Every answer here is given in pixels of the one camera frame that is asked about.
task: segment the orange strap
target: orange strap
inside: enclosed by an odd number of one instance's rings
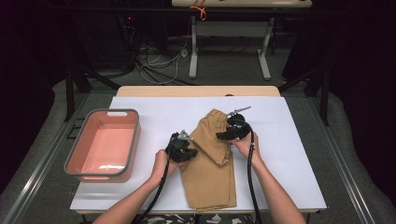
[[[204,20],[206,20],[206,11],[205,11],[205,8],[203,7],[205,0],[202,0],[200,6],[197,6],[198,1],[199,0],[195,0],[194,4],[192,6],[190,6],[190,8],[195,8],[195,9],[199,10],[201,12],[200,13],[201,21],[204,21]]]

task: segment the white stand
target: white stand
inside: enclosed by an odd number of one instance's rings
[[[262,68],[262,76],[264,80],[271,80],[270,71],[267,61],[265,60],[265,52],[267,51],[268,42],[271,36],[271,29],[268,22],[263,21],[196,21],[195,17],[191,17],[191,63],[190,78],[197,77],[198,65],[198,48],[196,47],[196,37],[198,35],[211,36],[251,36],[263,37],[262,48],[258,49],[260,66]]]

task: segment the hand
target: hand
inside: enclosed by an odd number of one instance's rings
[[[251,145],[251,133],[248,133],[246,137],[243,139],[233,139],[229,140],[229,143],[235,145],[239,152],[245,157],[248,158],[248,153],[250,151]],[[254,133],[254,151],[253,151],[253,158],[262,158],[260,155],[260,148],[259,148],[259,136]]]
[[[155,162],[152,167],[150,178],[157,181],[158,184],[160,183],[161,178],[163,177],[163,172],[165,171],[167,160],[168,160],[168,154],[166,154],[164,149],[160,149],[155,154]],[[183,162],[170,161],[167,176],[171,175],[177,169],[177,167],[181,166],[182,164]]]

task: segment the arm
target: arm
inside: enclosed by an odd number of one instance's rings
[[[152,168],[151,176],[137,190],[121,199],[111,206],[93,223],[127,223],[130,224],[141,206],[146,201],[152,191],[154,191],[161,182],[163,171],[167,162],[167,154],[163,149],[155,155],[155,162]],[[171,161],[169,164],[168,175],[171,175],[182,163]]]
[[[248,134],[242,140],[230,140],[244,157],[248,157],[250,147],[250,136]],[[271,216],[275,223],[305,223],[303,215],[294,204],[289,194],[277,182],[262,160],[259,149],[259,137],[254,133],[254,152],[251,160],[252,168],[256,173],[262,191],[270,209]]]

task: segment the khaki pants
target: khaki pants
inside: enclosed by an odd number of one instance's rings
[[[189,206],[198,212],[236,206],[233,153],[227,141],[216,137],[226,131],[226,120],[213,109],[199,121],[190,144],[198,154],[180,167]]]

